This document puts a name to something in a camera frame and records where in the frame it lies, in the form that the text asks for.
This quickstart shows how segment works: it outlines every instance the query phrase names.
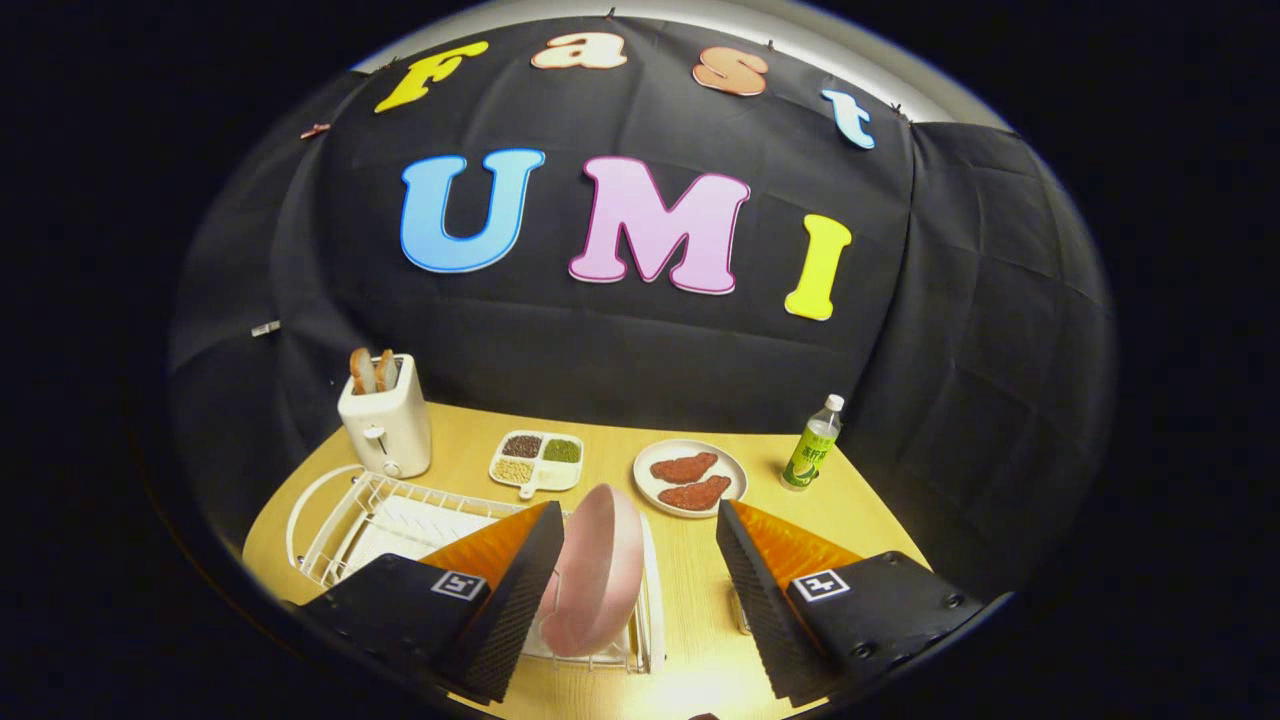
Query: pink plate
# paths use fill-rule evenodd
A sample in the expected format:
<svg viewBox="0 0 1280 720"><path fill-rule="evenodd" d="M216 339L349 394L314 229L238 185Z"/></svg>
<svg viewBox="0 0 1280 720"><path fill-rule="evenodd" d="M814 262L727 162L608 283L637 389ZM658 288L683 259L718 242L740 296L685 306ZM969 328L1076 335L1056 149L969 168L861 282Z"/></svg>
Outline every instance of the pink plate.
<svg viewBox="0 0 1280 720"><path fill-rule="evenodd" d="M643 573L640 512L612 486L595 486L568 518L538 607L543 642L559 657L609 647L631 619Z"/></svg>

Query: green beans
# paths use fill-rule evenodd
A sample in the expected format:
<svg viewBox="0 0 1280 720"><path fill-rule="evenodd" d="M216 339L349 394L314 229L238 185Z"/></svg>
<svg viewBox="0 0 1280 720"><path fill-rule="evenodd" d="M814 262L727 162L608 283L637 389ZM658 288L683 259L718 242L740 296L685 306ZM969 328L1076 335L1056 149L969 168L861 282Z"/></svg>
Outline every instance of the green beans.
<svg viewBox="0 0 1280 720"><path fill-rule="evenodd" d="M554 460L556 462L577 462L581 457L582 448L576 442L567 439L553 439L547 443L547 450L543 451L543 460Z"/></svg>

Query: black cloth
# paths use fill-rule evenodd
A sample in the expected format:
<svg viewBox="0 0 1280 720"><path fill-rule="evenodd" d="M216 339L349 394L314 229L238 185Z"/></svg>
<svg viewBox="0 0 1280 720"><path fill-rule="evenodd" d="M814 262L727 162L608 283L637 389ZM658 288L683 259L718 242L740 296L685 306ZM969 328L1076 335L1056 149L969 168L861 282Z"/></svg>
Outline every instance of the black cloth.
<svg viewBox="0 0 1280 720"><path fill-rule="evenodd" d="M627 63L530 65L547 40L589 31L621 35ZM488 51L425 97L374 113L412 61L476 40ZM699 54L717 45L765 58L768 90L695 83ZM824 88L870 114L874 150L840 133ZM312 123L333 127L300 140ZM547 154L511 252L454 275L408 263L403 169L467 159L445 229L468 237L488 214L481 163L509 147ZM732 293L675 287L680 250L653 283L625 249L620 282L568 274L593 205L582 164L602 155L645 161L668 206L704 173L751 187ZM826 322L783 307L806 214L854 233ZM1010 133L911 126L817 68L703 28L524 23L337 78L251 154L186 264L174 429L210 521L238 547L289 470L340 427L358 346L413 355L434 401L613 425L795 433L835 392L850 398L846 455L934 568L979 592L1020 578L1009 568L1060 530L1036 518L1070 516L1106 436L1110 310L1089 242ZM280 331L250 337L269 320ZM1033 542L1002 546L1024 533ZM975 566L993 546L998 562Z"/></svg>

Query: toaster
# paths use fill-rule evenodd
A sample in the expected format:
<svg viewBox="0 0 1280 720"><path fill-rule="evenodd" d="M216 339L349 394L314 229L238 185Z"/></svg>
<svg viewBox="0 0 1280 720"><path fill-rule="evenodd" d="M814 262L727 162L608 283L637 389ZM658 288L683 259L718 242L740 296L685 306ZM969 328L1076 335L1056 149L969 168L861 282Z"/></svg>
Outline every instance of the toaster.
<svg viewBox="0 0 1280 720"><path fill-rule="evenodd" d="M381 361L372 360L375 368ZM412 478L431 465L431 420L413 357L393 355L392 361L399 366L396 387L356 395L356 378L348 377L338 415L361 465L392 478Z"/></svg>

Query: pink letter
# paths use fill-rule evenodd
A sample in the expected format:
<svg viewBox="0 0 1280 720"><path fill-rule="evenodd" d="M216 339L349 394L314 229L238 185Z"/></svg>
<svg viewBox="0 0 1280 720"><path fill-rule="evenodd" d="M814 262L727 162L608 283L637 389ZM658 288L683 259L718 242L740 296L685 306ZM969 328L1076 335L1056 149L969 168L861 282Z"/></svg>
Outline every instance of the pink letter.
<svg viewBox="0 0 1280 720"><path fill-rule="evenodd" d="M728 272L733 254L737 209L751 196L742 181L705 174L667 210L649 167L632 158L593 158L582 167L595 181L595 206L586 247L568 264L584 282L612 283L627 274L618 258L618 233L627 232L631 256L644 282L653 282L685 242L685 259L671 270L671 282L689 292L733 292Z"/></svg>

